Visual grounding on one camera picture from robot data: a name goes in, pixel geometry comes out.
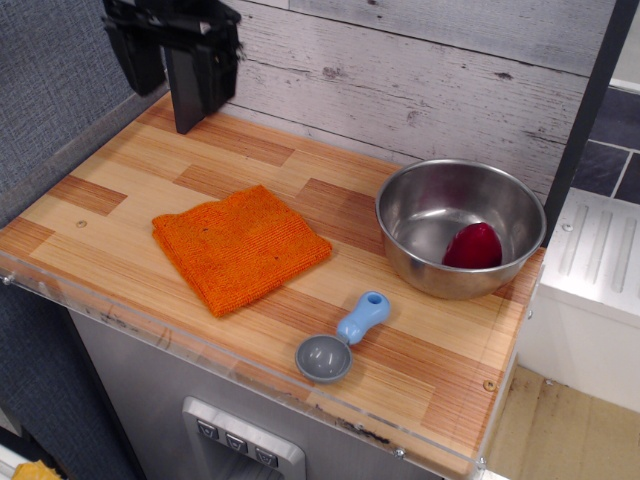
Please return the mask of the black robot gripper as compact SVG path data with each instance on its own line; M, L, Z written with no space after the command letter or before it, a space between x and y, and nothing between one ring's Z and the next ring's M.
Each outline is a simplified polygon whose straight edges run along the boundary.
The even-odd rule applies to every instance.
M241 14L222 1L104 1L105 27L132 90L148 96L165 81L160 46L195 46L205 115L236 93Z

